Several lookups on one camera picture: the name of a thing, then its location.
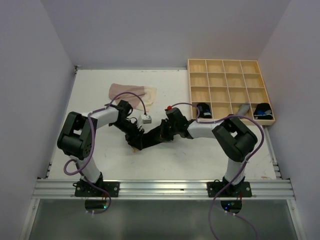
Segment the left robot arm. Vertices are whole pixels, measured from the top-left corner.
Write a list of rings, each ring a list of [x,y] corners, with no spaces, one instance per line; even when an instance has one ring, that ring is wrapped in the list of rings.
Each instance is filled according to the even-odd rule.
[[[93,158],[96,132],[104,126],[114,126],[125,133],[127,141],[141,137],[144,130],[128,119],[131,110],[131,105],[122,100],[117,105],[107,104],[87,114],[72,111],[64,121],[57,140],[57,147],[69,157],[63,172],[67,176],[80,174],[92,196],[99,196],[104,190],[100,181],[102,173]]]

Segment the black underwear tan waistband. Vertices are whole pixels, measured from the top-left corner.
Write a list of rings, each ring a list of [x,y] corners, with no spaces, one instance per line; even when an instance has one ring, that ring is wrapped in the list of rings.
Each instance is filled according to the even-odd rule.
[[[142,137],[142,150],[160,144],[159,136],[160,125],[151,129],[147,133],[144,132]]]

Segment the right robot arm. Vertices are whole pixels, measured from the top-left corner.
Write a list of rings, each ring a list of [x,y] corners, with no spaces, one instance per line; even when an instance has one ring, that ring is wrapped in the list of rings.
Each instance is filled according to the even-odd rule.
[[[227,169],[223,176],[223,192],[227,196],[235,196],[245,179],[245,162],[258,143],[257,136],[240,120],[238,115],[228,115],[218,121],[199,122],[188,120],[174,107],[166,112],[161,121],[159,139],[172,141],[175,135],[186,139],[208,138],[219,143],[228,157]]]

